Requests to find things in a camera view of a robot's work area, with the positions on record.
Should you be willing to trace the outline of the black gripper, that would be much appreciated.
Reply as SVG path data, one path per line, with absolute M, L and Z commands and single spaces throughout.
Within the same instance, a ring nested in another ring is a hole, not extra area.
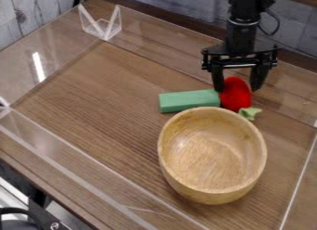
M 219 43 L 201 51 L 201 69 L 211 71 L 213 89 L 224 91 L 223 69 L 251 68 L 250 87 L 255 92 L 266 80 L 270 68 L 276 66 L 276 44 L 256 42 L 254 49 L 244 53 L 227 50 L 225 43 Z

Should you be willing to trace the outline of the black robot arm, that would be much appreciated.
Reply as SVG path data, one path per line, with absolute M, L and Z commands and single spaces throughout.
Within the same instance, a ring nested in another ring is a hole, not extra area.
M 201 49 L 200 68 L 211 74 L 217 93 L 224 91 L 223 70 L 250 68 L 248 84 L 251 91 L 256 91 L 276 66 L 278 45 L 256 42 L 260 14 L 267 13 L 279 22 L 268 10 L 275 0 L 227 0 L 227 3 L 225 38 L 217 45 Z

